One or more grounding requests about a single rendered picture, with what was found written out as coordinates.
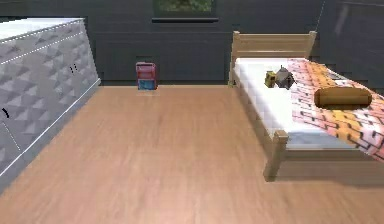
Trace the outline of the orange patterned blanket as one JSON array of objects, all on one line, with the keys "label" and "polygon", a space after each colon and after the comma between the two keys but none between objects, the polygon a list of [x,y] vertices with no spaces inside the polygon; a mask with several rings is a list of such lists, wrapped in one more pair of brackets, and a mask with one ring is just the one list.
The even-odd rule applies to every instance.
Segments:
[{"label": "orange patterned blanket", "polygon": [[[296,83],[290,88],[292,117],[296,122],[319,127],[353,148],[384,162],[384,96],[349,80],[333,80],[325,65],[306,59],[289,59],[288,70]],[[328,110],[315,105],[314,94],[320,88],[354,87],[367,90],[372,103],[364,109]]]}]

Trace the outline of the grey angular object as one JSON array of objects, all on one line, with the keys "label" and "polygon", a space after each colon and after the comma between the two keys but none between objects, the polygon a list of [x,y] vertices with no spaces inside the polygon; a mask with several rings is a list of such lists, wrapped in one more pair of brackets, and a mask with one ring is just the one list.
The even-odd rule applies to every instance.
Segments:
[{"label": "grey angular object", "polygon": [[285,67],[281,67],[275,77],[275,83],[279,88],[285,88],[289,90],[295,83],[293,74]]}]

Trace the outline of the red and blue box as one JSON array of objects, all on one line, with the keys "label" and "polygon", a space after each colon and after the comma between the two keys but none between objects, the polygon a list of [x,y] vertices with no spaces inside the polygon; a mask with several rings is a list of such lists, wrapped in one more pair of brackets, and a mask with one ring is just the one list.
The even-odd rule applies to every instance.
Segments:
[{"label": "red and blue box", "polygon": [[156,90],[156,65],[149,62],[136,63],[137,86],[139,90]]}]

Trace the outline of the wooden bed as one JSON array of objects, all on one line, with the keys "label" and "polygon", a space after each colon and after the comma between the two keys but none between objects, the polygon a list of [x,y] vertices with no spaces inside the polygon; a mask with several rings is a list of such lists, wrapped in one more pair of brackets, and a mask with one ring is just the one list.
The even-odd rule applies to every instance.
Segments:
[{"label": "wooden bed", "polygon": [[[265,84],[267,71],[288,69],[289,59],[309,59],[317,33],[232,34],[229,81],[253,122],[267,155],[264,179],[276,179],[284,161],[376,160],[357,148],[327,134],[319,127],[296,122],[292,117],[290,89]],[[348,79],[334,71],[333,80]]]}]

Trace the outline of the grey patterned cupboard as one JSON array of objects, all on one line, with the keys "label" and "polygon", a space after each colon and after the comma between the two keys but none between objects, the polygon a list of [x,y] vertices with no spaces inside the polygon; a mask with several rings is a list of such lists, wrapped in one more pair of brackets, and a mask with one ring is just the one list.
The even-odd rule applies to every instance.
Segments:
[{"label": "grey patterned cupboard", "polygon": [[0,22],[0,194],[100,83],[83,18]]}]

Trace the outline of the brown bolster pillow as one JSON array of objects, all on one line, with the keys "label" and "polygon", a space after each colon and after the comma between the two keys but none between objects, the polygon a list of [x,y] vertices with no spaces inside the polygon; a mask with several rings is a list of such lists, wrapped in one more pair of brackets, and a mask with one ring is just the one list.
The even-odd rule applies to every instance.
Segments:
[{"label": "brown bolster pillow", "polygon": [[355,110],[368,107],[372,94],[363,88],[327,87],[314,93],[317,107],[330,110]]}]

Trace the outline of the yellow green small box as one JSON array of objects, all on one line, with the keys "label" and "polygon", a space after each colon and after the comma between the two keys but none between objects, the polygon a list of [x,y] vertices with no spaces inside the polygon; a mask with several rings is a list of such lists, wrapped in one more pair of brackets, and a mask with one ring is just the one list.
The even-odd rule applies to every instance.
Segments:
[{"label": "yellow green small box", "polygon": [[273,88],[275,86],[276,74],[273,71],[267,71],[264,84],[268,88]]}]

